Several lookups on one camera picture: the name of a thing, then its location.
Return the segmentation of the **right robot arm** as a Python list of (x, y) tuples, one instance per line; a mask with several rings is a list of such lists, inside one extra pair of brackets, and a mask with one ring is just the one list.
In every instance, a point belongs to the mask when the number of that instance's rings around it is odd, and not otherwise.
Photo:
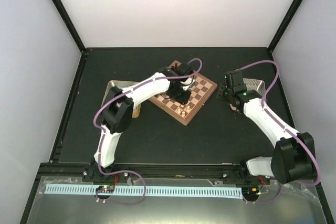
[(232, 110), (252, 120), (274, 147), (271, 157), (255, 157), (241, 162), (239, 179), (252, 183), (258, 176), (268, 176), (286, 184), (300, 179), (312, 179), (317, 171), (313, 164), (314, 141), (309, 133), (300, 133), (286, 124), (266, 104), (258, 91), (249, 90), (239, 70), (224, 74), (225, 82), (219, 96)]

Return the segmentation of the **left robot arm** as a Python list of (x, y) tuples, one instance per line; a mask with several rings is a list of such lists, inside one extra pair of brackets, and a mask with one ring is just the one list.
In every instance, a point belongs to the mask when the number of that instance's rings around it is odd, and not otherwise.
[(94, 175), (102, 182), (108, 181), (113, 174), (110, 165), (121, 134), (132, 121), (133, 109), (149, 98), (167, 93), (175, 100), (187, 102), (191, 93), (188, 88), (194, 83), (194, 71), (188, 64), (177, 67), (163, 67), (151, 77), (126, 88), (117, 86), (109, 90), (110, 100), (105, 102), (93, 119), (93, 124), (101, 130), (101, 136), (94, 160), (97, 166)]

